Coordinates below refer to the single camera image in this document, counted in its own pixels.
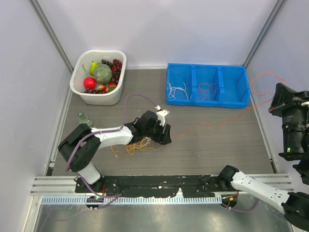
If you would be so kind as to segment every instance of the green bottle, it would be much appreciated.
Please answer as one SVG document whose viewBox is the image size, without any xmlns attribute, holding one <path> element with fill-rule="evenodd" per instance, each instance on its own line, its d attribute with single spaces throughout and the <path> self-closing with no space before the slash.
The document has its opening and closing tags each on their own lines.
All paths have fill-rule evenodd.
<svg viewBox="0 0 309 232">
<path fill-rule="evenodd" d="M 79 124 L 85 123 L 85 124 L 88 125 L 88 127 L 92 127 L 93 122 L 92 122 L 91 118 L 88 115 L 85 115 L 83 112 L 79 112 L 77 114 L 77 116 L 78 116 Z"/>
</svg>

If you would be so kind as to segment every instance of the white basket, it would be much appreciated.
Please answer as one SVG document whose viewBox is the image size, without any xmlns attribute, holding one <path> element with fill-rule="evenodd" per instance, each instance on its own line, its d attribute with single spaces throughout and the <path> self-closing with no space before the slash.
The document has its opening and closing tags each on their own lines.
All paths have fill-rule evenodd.
<svg viewBox="0 0 309 232">
<path fill-rule="evenodd" d="M 122 62 L 122 68 L 120 78 L 117 87 L 110 93 L 105 94 L 91 94 L 84 93 L 86 90 L 84 87 L 84 79 L 88 74 L 83 69 L 83 65 L 86 70 L 90 70 L 92 61 L 101 62 L 101 60 L 108 60 L 112 62 L 113 59 L 118 59 Z M 121 96 L 123 79 L 126 69 L 126 56 L 121 51 L 100 51 L 90 50 L 84 52 L 79 57 L 74 72 L 70 80 L 70 88 L 72 91 L 81 96 L 81 98 L 90 105 L 114 105 L 116 104 Z"/>
</svg>

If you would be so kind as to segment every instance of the white wall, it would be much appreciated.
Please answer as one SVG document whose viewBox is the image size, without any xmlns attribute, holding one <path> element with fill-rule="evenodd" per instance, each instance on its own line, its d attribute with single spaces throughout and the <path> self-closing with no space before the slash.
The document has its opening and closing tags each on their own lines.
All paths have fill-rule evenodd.
<svg viewBox="0 0 309 232">
<path fill-rule="evenodd" d="M 263 71 L 273 71 L 286 79 L 286 85 L 296 91 L 309 90 L 309 1 L 289 0 L 266 35 L 247 71 L 249 79 Z M 279 80 L 261 76 L 253 88 L 265 97 L 254 97 L 257 104 L 273 97 Z M 288 173 L 296 190 L 306 191 L 299 174 L 292 168 L 298 161 L 287 162 L 278 156 L 283 151 L 281 118 L 268 113 L 270 103 L 258 107 L 277 168 Z"/>
<path fill-rule="evenodd" d="M 90 49 L 127 66 L 242 65 L 276 0 L 39 0 L 73 65 Z"/>
<path fill-rule="evenodd" d="M 0 231 L 19 232 L 43 175 L 70 73 L 25 0 L 0 7 Z"/>
</svg>

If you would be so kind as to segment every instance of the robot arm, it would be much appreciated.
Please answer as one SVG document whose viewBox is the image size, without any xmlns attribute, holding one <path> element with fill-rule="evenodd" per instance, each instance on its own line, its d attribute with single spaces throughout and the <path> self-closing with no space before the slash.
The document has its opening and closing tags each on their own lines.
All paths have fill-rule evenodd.
<svg viewBox="0 0 309 232">
<path fill-rule="evenodd" d="M 309 195 L 273 188 L 229 165 L 218 177 L 223 188 L 247 192 L 278 209 L 291 224 L 309 231 Z"/>
<path fill-rule="evenodd" d="M 98 149 L 112 145 L 133 144 L 141 141 L 143 137 L 150 137 L 161 145 L 171 143 L 170 125 L 165 123 L 169 111 L 161 110 L 159 106 L 156 109 L 156 113 L 147 111 L 141 118 L 136 118 L 133 122 L 118 128 L 96 129 L 81 124 L 61 142 L 58 150 L 68 162 L 78 142 L 88 134 L 94 133 L 77 149 L 70 163 L 70 169 L 77 172 L 95 191 L 99 191 L 103 176 L 91 162 Z"/>
</svg>

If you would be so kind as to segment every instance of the table surface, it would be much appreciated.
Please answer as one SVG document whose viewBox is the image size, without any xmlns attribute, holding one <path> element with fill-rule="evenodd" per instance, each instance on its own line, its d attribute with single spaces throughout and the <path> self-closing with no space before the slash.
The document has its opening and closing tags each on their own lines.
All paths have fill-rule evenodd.
<svg viewBox="0 0 309 232">
<path fill-rule="evenodd" d="M 114 147 L 120 151 L 117 155 L 110 147 L 100 149 L 92 162 L 103 175 L 218 174 L 226 165 L 248 174 L 273 173 L 254 110 L 248 110 L 218 129 L 202 124 L 185 136 L 178 136 L 176 134 L 182 134 L 200 122 L 217 126 L 240 115 L 244 109 L 168 105 L 165 89 L 166 69 L 126 70 L 121 99 L 113 106 L 88 105 L 73 93 L 62 139 L 78 126 L 79 111 L 89 115 L 96 128 L 121 125 L 124 99 L 131 93 L 141 93 L 170 111 L 167 122 L 171 125 L 172 143 L 160 150 L 136 150 L 134 155 L 126 153 L 124 145 Z M 127 122 L 147 110 L 155 111 L 148 100 L 132 97 L 126 108 Z M 155 142 L 149 146 L 161 147 Z M 65 166 L 66 162 L 58 154 L 52 175 L 76 175 L 71 171 L 65 173 Z"/>
</svg>

